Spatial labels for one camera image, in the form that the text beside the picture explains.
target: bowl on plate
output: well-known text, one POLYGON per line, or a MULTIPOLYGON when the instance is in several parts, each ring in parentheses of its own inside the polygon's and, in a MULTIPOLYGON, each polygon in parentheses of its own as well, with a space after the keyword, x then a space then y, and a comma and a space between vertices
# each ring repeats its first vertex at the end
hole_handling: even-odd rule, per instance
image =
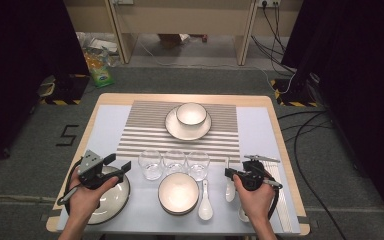
POLYGON ((172 109, 166 117, 166 129, 181 140, 199 139, 211 128, 211 116, 198 103, 185 103, 172 109))
POLYGON ((198 203, 199 187, 185 173, 173 173, 165 177, 158 187, 158 199, 162 208, 172 215, 184 215, 198 203))

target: drinking glass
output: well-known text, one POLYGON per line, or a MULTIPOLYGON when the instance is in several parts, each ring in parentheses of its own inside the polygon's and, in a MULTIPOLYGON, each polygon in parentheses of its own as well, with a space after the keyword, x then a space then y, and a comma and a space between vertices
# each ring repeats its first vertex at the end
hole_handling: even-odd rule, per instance
POLYGON ((185 173, 186 156, 182 151, 170 150, 164 154, 163 163, 167 175, 176 172, 185 173))
POLYGON ((191 152, 187 156, 188 174, 195 181, 202 181, 208 174, 210 157, 205 152, 191 152))
POLYGON ((163 174, 161 154, 157 150, 143 151, 138 158, 143 175, 148 180, 156 180, 163 174))

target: wrist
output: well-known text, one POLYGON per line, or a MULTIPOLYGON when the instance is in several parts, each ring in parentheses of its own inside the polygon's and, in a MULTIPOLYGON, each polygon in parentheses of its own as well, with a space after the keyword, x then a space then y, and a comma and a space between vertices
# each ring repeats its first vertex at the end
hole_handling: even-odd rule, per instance
POLYGON ((69 216, 59 240, 81 239, 89 218, 69 216))
POLYGON ((251 224, 260 240, 277 239, 267 216, 250 218, 251 224))

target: white ceramic spoon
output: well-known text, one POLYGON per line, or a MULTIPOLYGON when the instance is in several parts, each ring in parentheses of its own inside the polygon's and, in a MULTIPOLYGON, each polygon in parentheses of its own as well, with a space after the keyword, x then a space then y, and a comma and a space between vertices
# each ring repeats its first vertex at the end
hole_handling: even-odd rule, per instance
POLYGON ((198 215, 202 220, 209 220, 213 216, 213 209, 211 208, 210 199, 208 199, 208 181, 202 180, 202 186, 204 188, 202 193, 201 205, 199 205, 198 215))
MULTIPOLYGON (((230 161, 230 157, 226 158, 226 168, 229 168, 229 161, 230 161)), ((233 181, 230 179, 230 178, 226 178, 227 179, 227 187, 226 187, 226 201, 228 202, 231 202, 233 201, 233 199, 235 199, 235 184, 233 183, 233 181)))
POLYGON ((249 222, 249 218, 246 215, 244 209, 242 208, 242 205, 239 207, 238 216, 239 216, 239 219, 241 219, 242 222, 249 222))

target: human hand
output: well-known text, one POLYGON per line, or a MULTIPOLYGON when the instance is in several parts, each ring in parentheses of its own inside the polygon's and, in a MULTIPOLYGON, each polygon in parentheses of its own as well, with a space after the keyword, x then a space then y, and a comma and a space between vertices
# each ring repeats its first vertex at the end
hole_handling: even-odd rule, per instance
MULTIPOLYGON (((70 189, 80 184, 79 174, 76 168, 70 182, 70 189)), ((96 210, 101 196, 117 184, 118 177, 112 177, 95 190, 79 185, 77 191, 70 198, 70 217, 89 221, 92 213, 96 210)))
POLYGON ((275 192, 269 184, 261 184, 255 191, 246 190, 236 174, 233 175, 236 190, 241 200, 242 208, 250 220, 268 219, 270 205, 275 192))
POLYGON ((269 184, 261 184, 255 191, 248 191, 242 186, 238 175, 233 175, 236 190, 241 199, 242 208, 261 240, 275 240, 276 235, 269 221, 269 210, 275 192, 269 184))
MULTIPOLYGON (((80 184, 77 170, 78 168, 74 170, 71 176, 70 189, 80 184)), ((117 182, 118 177, 112 177, 95 190, 79 185, 76 192, 70 198, 70 216, 59 239, 81 239, 83 230, 89 222, 92 213, 96 210, 101 196, 114 187, 117 182)))

